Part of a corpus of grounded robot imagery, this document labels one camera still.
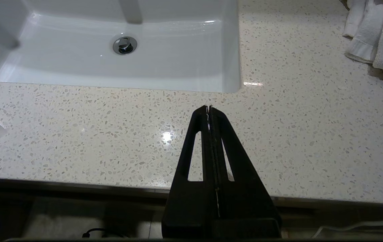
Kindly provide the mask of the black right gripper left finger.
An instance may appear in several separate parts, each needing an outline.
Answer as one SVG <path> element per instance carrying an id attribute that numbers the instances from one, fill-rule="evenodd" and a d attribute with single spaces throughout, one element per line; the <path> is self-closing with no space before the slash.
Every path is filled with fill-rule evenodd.
<path id="1" fill-rule="evenodd" d="M 168 221 L 211 221 L 218 218 L 218 155 L 212 114 L 212 106 L 202 106 L 190 118 L 166 204 Z M 201 135 L 203 180 L 189 181 L 197 134 Z"/>

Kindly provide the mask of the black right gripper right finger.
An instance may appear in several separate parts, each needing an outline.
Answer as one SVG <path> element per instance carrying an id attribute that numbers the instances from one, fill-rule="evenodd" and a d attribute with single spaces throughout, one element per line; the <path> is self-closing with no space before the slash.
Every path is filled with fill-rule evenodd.
<path id="1" fill-rule="evenodd" d="M 221 218 L 281 221 L 229 119 L 214 107 L 210 107 L 210 133 Z"/>

